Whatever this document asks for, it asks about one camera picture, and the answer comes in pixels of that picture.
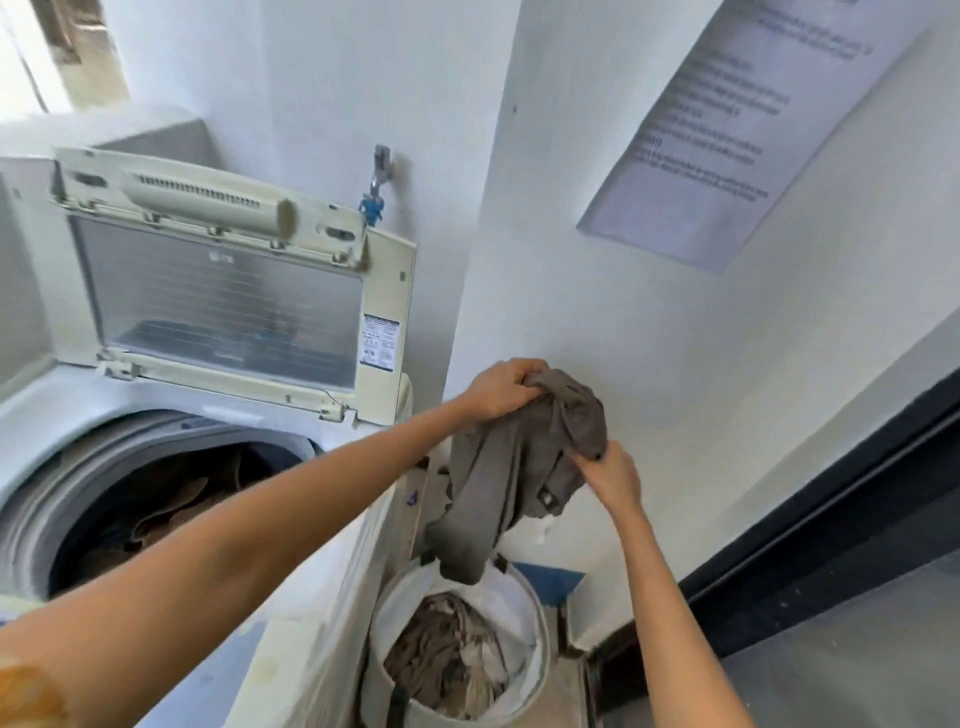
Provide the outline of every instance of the person's left hand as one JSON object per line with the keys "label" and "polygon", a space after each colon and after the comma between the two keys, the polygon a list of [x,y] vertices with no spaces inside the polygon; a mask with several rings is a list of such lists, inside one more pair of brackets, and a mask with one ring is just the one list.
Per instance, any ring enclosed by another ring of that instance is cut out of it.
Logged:
{"label": "person's left hand", "polygon": [[547,363],[542,359],[511,359],[498,361],[481,372],[461,395],[467,403],[471,418],[485,422],[519,409],[543,394],[539,387],[524,387],[523,378],[532,372],[542,372]]}

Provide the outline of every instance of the printed notice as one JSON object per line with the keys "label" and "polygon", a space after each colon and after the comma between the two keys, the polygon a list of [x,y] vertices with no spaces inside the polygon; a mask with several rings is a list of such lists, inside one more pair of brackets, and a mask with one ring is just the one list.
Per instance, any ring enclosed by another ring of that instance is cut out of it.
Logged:
{"label": "printed notice", "polygon": [[722,271],[932,15],[929,0],[726,0],[581,230]]}
{"label": "printed notice", "polygon": [[363,315],[363,350],[360,363],[368,367],[392,372],[396,368],[396,340],[400,336],[400,322]]}

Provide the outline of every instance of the washing machine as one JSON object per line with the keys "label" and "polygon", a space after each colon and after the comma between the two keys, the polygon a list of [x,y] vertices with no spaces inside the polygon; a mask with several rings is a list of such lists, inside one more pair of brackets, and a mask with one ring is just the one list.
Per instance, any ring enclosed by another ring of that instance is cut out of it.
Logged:
{"label": "washing machine", "polygon": [[[414,244],[167,158],[64,147],[0,173],[54,352],[0,402],[0,594],[29,608],[70,588],[78,545],[145,468],[232,449],[257,479],[409,416]],[[348,724],[400,496],[304,562],[143,725]]]}

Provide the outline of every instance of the washing machine lid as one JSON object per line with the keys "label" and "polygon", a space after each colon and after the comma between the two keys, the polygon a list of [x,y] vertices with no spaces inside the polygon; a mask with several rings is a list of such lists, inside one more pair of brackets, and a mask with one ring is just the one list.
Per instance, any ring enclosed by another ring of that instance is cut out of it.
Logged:
{"label": "washing machine lid", "polygon": [[51,208],[84,280],[65,303],[97,339],[73,348],[95,360],[70,363],[394,422],[413,243],[207,167],[92,149],[56,163]]}

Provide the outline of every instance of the white laundry bag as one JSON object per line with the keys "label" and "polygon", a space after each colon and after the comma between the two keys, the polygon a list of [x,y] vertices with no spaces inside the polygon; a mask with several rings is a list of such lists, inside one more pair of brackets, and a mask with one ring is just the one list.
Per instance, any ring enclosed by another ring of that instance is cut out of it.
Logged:
{"label": "white laundry bag", "polygon": [[[501,636],[508,670],[506,690],[475,720],[444,716],[409,698],[383,667],[394,643],[428,596],[451,592],[483,616]],[[467,586],[440,575],[440,562],[407,566],[387,585],[373,612],[370,651],[360,692],[360,719],[367,728],[497,728],[516,720],[540,694],[549,664],[546,618],[523,575],[498,560],[487,562],[483,577]]]}

